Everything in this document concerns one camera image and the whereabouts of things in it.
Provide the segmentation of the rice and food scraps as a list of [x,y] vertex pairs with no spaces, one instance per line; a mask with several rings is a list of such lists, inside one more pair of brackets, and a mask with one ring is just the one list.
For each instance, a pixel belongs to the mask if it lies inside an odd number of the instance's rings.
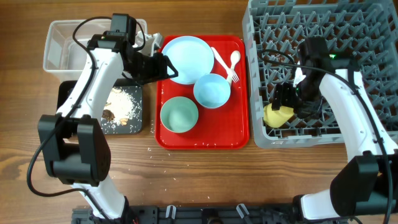
[[115,125],[127,126],[129,121],[139,117],[140,103],[126,91],[112,88],[106,100],[101,119]]

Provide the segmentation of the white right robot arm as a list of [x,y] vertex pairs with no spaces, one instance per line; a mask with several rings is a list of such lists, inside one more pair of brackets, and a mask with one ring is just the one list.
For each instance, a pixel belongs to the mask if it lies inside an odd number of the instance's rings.
[[272,110],[291,108],[299,118],[320,114],[326,101],[338,123],[348,163],[330,187],[298,198],[302,220],[333,220],[397,212],[397,143],[380,122],[354,57],[332,54],[323,37],[298,45],[293,84],[276,86]]

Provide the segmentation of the yellow cup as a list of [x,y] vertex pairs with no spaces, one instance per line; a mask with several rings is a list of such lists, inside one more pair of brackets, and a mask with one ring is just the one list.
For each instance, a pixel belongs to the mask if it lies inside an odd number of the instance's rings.
[[294,115],[294,109],[281,106],[279,110],[272,109],[272,103],[264,107],[263,121],[272,128],[279,128]]

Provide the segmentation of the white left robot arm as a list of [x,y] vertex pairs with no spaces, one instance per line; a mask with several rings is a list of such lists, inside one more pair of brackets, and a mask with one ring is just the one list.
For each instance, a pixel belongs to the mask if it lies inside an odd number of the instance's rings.
[[69,192],[80,192],[100,223],[134,223],[136,216],[127,198],[108,175],[111,151],[100,120],[106,100],[123,72],[139,84],[177,77],[170,59],[162,53],[151,57],[134,47],[135,34],[121,30],[95,34],[84,50],[88,60],[72,93],[55,115],[43,115],[38,131],[47,173]]

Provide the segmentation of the light blue bowl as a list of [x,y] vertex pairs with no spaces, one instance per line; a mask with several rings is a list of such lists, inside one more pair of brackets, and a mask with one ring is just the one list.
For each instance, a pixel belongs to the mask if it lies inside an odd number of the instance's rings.
[[197,80],[193,87],[193,95],[203,107],[216,109],[229,100],[231,85],[221,75],[210,73]]

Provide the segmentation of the green bowl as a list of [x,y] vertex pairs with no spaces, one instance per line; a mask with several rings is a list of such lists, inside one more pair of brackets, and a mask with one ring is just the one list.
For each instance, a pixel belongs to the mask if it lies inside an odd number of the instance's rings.
[[160,120],[167,130],[173,133],[186,133],[198,121],[198,108],[189,98],[173,97],[161,107]]

